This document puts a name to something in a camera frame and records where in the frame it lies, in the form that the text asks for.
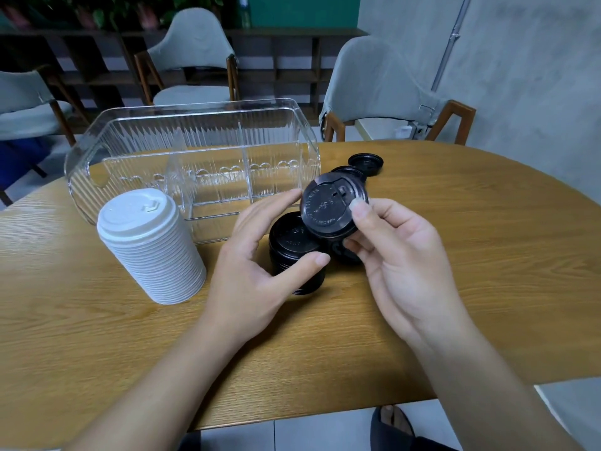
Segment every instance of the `wood grain surface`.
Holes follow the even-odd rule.
[[[477,326],[528,383],[601,375],[601,207],[527,166],[417,141],[321,144],[321,169],[368,151],[367,181],[439,230]],[[1,444],[54,447],[128,389],[198,318],[150,301],[71,202],[64,179],[0,212]],[[266,265],[266,241],[259,262]],[[199,247],[212,272],[220,244]],[[361,267],[333,263],[227,367],[196,426],[428,399]]]

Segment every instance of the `person's left hand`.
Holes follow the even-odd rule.
[[[311,252],[272,277],[253,261],[271,223],[300,196],[295,189],[252,204],[219,252],[204,314],[241,345],[264,330],[288,296],[329,263],[326,253]]]

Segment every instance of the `white plastic lid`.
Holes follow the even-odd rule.
[[[131,190],[102,206],[96,228],[104,239],[136,239],[154,233],[177,212],[175,201],[154,188]]]

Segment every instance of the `person's right hand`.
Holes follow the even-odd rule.
[[[374,299],[393,330],[411,345],[445,339],[471,323],[432,224],[393,200],[370,204],[351,203],[359,231],[344,246],[363,261]]]

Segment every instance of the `clear plastic organizer box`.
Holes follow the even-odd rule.
[[[227,239],[250,204],[319,173],[316,136],[287,98],[109,109],[65,159],[89,223],[113,197],[157,188],[175,199],[196,243]]]

